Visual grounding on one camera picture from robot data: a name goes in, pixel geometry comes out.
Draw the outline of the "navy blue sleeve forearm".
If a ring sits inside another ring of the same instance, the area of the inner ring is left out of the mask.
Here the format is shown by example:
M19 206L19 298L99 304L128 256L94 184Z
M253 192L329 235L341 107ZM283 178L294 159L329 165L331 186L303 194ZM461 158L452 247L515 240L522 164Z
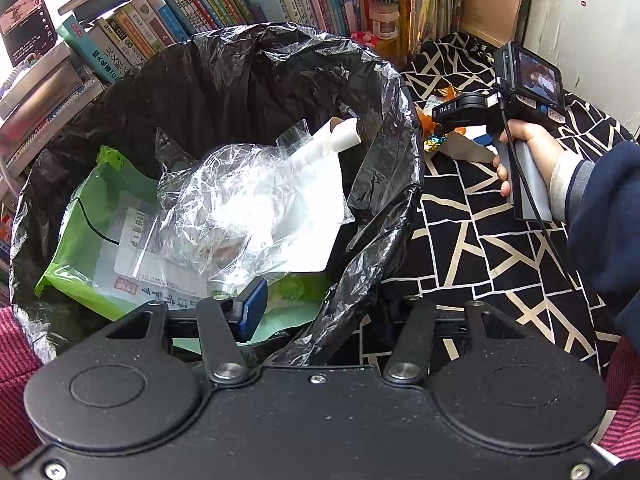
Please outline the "navy blue sleeve forearm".
M639 145L622 142L596 162L564 152L549 184L553 217L568 225L570 260L639 347Z

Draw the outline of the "person's right hand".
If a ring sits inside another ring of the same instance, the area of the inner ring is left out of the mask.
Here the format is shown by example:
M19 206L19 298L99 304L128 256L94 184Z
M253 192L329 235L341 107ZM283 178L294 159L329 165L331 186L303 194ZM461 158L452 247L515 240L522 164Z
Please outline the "person's right hand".
M499 136L499 141L508 143L511 140L524 142L530 156L544 183L549 185L556 164L559 162L564 148L543 126L518 119L509 119L508 127Z

